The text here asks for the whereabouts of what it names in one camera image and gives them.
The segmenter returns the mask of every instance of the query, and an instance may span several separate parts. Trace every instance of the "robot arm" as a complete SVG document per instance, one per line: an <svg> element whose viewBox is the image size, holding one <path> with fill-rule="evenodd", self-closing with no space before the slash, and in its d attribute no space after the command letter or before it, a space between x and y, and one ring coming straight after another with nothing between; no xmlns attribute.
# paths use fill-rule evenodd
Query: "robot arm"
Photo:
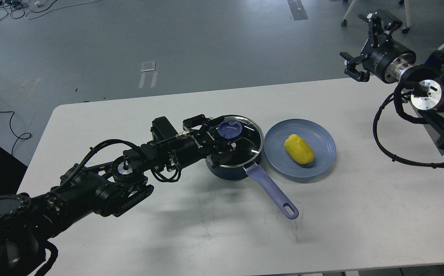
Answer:
<svg viewBox="0 0 444 276"><path fill-rule="evenodd" d="M399 29L402 22L387 11L377 10L367 17L360 15L369 26L368 39L359 56L353 57L347 52L341 52L345 58L345 74L358 82L367 82L373 73L386 84L398 82L391 102L394 102L397 114L403 119L415 124L430 124L439 134L438 148L444 150L444 118L439 113L444 112L444 52L435 51L425 64L413 65L416 54L392 38L392 33ZM365 71L358 71L361 64ZM409 92L401 94L403 89ZM408 96L421 117L407 115L403 103ZM374 136L377 135L377 122L374 122ZM444 163L425 164L410 162L398 158L386 151L376 138L380 149L393 159L415 166L432 166L444 168Z"/></svg>
<svg viewBox="0 0 444 276"><path fill-rule="evenodd" d="M166 117L157 118L152 122L152 141L141 146L122 140L101 142L46 194L33 198L25 193L1 195L0 275L30 274L45 261L48 249L52 256L37 273L44 275L58 253L47 240L90 213L119 217L146 199L154 191L153 185L147 185L146 171L160 182L176 182L182 168L200 159L210 156L214 166L223 164L234 153L233 141L210 133L223 120L198 115L185 120L184 131L178 133ZM130 149L112 162L85 166L96 152L117 143ZM165 177L164 169L175 173Z"/></svg>

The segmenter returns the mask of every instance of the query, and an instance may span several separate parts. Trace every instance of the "yellow bell pepper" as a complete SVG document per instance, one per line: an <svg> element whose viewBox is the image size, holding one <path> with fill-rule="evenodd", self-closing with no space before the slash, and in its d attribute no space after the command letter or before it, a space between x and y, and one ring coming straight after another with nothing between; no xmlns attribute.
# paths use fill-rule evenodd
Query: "yellow bell pepper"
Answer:
<svg viewBox="0 0 444 276"><path fill-rule="evenodd" d="M311 163L315 158L312 148L297 134L290 135L284 147L290 157L301 165Z"/></svg>

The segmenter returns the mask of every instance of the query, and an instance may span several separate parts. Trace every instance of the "blue plate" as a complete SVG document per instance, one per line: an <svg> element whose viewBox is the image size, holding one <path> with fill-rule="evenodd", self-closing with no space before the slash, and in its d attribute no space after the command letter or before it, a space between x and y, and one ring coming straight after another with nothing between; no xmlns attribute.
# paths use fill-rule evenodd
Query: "blue plate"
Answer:
<svg viewBox="0 0 444 276"><path fill-rule="evenodd" d="M302 137L313 149L316 157L309 168L295 162L285 150L283 144L291 134ZM336 145L331 134L319 124L304 119L289 119L271 127L265 136L264 151L277 171L299 179L324 173L336 157Z"/></svg>

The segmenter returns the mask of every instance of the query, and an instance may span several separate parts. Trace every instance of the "pan handle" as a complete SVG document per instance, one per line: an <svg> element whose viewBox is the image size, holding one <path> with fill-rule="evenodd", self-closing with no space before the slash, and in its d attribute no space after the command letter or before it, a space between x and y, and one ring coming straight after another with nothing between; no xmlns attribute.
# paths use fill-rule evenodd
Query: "pan handle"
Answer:
<svg viewBox="0 0 444 276"><path fill-rule="evenodd" d="M280 208L280 211L282 211L289 220L294 220L299 216L299 210L297 210L294 203L288 199L261 166L251 166L249 169L245 168L245 171L248 176L256 180L259 185L263 187L266 193L273 199L273 202Z"/></svg>

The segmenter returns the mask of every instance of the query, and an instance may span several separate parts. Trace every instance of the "table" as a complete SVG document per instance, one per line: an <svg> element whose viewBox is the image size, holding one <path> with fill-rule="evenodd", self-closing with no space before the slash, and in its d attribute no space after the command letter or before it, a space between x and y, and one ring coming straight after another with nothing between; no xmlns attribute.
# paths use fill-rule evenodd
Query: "table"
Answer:
<svg viewBox="0 0 444 276"><path fill-rule="evenodd" d="M287 220L251 179L228 182L200 161L178 183L157 183L148 199L120 218L89 215L51 241L59 258L49 275L260 275L444 264L444 169L393 163L375 145L372 119L392 92L373 78L321 80L57 107L20 192L37 196L59 183L90 146L108 138L149 141L152 119L165 115L181 130L200 113L245 115L264 132L304 118L333 135L332 171L295 183L263 167L300 210ZM412 113L410 107L406 112ZM378 125L392 152L442 161L423 126L392 106ZM99 152L111 161L125 147Z"/></svg>

